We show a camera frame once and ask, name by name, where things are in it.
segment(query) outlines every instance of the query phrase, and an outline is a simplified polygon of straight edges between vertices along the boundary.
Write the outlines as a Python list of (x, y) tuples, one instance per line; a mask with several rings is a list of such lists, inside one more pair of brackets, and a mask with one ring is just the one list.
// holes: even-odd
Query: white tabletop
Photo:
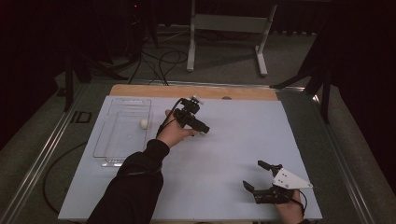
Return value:
[[(64, 200), (59, 219), (87, 219), (118, 168), (102, 167), (93, 157), (111, 100), (150, 99), (147, 140), (154, 138), (164, 110), (178, 98), (107, 96), (88, 145)], [(255, 204), (243, 187), (272, 186), (272, 173), (257, 161), (282, 164), (309, 181), (284, 108), (279, 101), (203, 99), (196, 118), (210, 127), (208, 134), (186, 138), (171, 148), (163, 161), (163, 190), (153, 220), (236, 221), (274, 220), (272, 204)], [(312, 189), (303, 189), (308, 200), (305, 218), (320, 219)]]

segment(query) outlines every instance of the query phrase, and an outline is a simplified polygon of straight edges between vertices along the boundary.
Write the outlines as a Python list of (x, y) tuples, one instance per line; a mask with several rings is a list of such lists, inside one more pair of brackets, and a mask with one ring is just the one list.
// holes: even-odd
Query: transparent plastic tray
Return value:
[(93, 152), (102, 166), (121, 166), (129, 155), (144, 150), (147, 129), (142, 129), (140, 122), (149, 121), (150, 108), (147, 99), (112, 100)]

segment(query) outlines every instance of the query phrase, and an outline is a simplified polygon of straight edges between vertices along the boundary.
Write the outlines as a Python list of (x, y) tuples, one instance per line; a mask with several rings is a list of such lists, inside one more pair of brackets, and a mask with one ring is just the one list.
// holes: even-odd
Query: dark background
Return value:
[[(121, 49), (130, 38), (125, 33), (128, 24), (120, 13), (128, 7), (128, 2), (81, 2), (0, 3), (0, 148), (58, 90), (53, 78), (64, 70), (64, 52), (68, 46), (65, 39), (95, 60), (105, 61), (125, 53)], [(265, 3), (254, 2), (255, 7), (248, 7), (251, 5), (246, 1), (233, 1), (225, 7), (224, 2), (200, 0), (197, 11), (262, 16), (269, 8)], [(152, 4), (158, 23), (190, 23), (189, 1), (154, 0)], [(392, 158), (396, 150), (396, 108), (392, 100), (396, 95), (395, 15), (392, 1), (290, 1), (279, 4), (272, 26), (272, 32), (286, 32), (286, 35), (318, 34), (304, 63), (322, 66), (323, 58), (332, 61), (332, 84), (339, 88), (393, 190), (396, 189)], [(118, 26), (109, 31), (108, 27), (114, 27), (112, 24)], [(123, 41), (114, 41), (120, 36)]]

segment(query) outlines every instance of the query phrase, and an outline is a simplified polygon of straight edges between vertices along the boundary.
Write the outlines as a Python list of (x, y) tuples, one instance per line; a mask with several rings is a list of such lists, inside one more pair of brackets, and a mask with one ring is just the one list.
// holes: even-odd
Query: hand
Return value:
[[(170, 110), (166, 110), (165, 114), (168, 116), (171, 113)], [(177, 122), (175, 117), (171, 114), (169, 115), (169, 119), (166, 123), (166, 126), (158, 135), (157, 139), (163, 141), (169, 147), (173, 147), (177, 145), (180, 141), (182, 141), (187, 136), (192, 136), (198, 134), (194, 129), (184, 129)]]
[[(294, 199), (297, 202), (300, 202), (301, 201), (300, 191), (295, 189), (292, 199)], [(296, 224), (304, 220), (301, 206), (297, 203), (294, 203), (292, 201), (288, 203), (280, 203), (280, 204), (276, 203), (275, 207), (279, 212), (280, 216), (282, 217), (282, 221), (284, 224)]]

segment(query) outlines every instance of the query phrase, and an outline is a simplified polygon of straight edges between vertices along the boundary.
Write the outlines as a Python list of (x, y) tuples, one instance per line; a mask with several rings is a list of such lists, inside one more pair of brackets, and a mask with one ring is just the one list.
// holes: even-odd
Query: white ball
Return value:
[(149, 126), (149, 121), (147, 119), (140, 120), (140, 128), (146, 130)]

